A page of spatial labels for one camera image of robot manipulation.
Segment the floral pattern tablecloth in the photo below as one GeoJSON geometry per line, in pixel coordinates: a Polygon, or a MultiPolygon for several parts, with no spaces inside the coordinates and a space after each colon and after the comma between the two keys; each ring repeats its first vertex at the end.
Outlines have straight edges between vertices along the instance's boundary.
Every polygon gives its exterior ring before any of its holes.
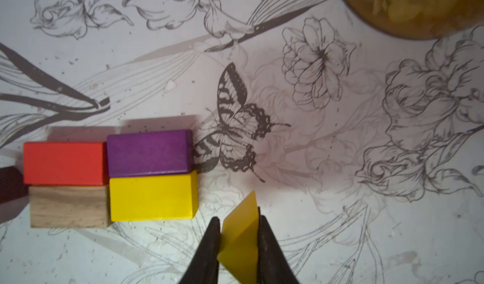
{"type": "Polygon", "coordinates": [[[190,128],[200,201],[106,230],[31,229],[27,207],[0,282],[177,282],[255,190],[301,283],[484,284],[484,27],[395,39],[342,0],[0,0],[0,22],[3,166],[190,128]]]}

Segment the butterfly drawing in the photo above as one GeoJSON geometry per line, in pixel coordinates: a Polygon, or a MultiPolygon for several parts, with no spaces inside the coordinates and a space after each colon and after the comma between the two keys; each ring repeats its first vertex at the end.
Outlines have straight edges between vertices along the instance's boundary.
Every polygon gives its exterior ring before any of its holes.
{"type": "Polygon", "coordinates": [[[195,168],[199,173],[211,171],[221,162],[234,172],[255,172],[256,153],[253,141],[262,140],[273,126],[270,116],[254,103],[246,103],[247,88],[233,63],[222,73],[217,89],[218,117],[215,130],[194,147],[195,168]]]}

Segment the peony drawing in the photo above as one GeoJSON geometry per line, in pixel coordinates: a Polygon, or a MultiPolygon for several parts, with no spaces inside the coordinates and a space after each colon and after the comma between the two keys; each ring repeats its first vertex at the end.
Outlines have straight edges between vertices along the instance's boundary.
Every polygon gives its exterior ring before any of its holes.
{"type": "Polygon", "coordinates": [[[136,7],[150,30],[176,29],[197,11],[205,12],[204,25],[214,37],[229,34],[238,39],[252,32],[252,27],[222,11],[219,0],[124,0],[124,7],[136,7]]]}
{"type": "Polygon", "coordinates": [[[364,166],[356,172],[360,183],[409,201],[421,199],[425,191],[473,189],[482,196],[458,170],[438,168],[484,129],[482,50],[474,31],[457,41],[440,39],[425,65],[408,59],[387,74],[382,104],[391,118],[386,130],[391,141],[366,150],[364,166]]]}
{"type": "Polygon", "coordinates": [[[302,31],[285,28],[282,72],[294,85],[297,105],[322,109],[343,94],[340,77],[348,75],[349,59],[356,48],[342,39],[325,19],[305,20],[302,31]]]}
{"type": "Polygon", "coordinates": [[[35,0],[35,28],[55,37],[84,37],[88,27],[106,28],[118,21],[131,20],[112,5],[97,5],[100,0],[35,0]]]}

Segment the natural wood block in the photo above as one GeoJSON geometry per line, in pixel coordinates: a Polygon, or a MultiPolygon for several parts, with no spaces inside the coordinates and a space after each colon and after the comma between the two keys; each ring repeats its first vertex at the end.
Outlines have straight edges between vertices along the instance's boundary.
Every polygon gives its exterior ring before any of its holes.
{"type": "Polygon", "coordinates": [[[24,182],[36,185],[109,183],[106,143],[24,143],[24,182]]]}
{"type": "Polygon", "coordinates": [[[112,221],[192,219],[198,210],[197,172],[111,178],[112,221]]]}
{"type": "Polygon", "coordinates": [[[106,228],[109,186],[30,186],[31,227],[106,228]]]}
{"type": "Polygon", "coordinates": [[[252,191],[225,218],[217,260],[242,284],[257,282],[259,212],[252,191]]]}

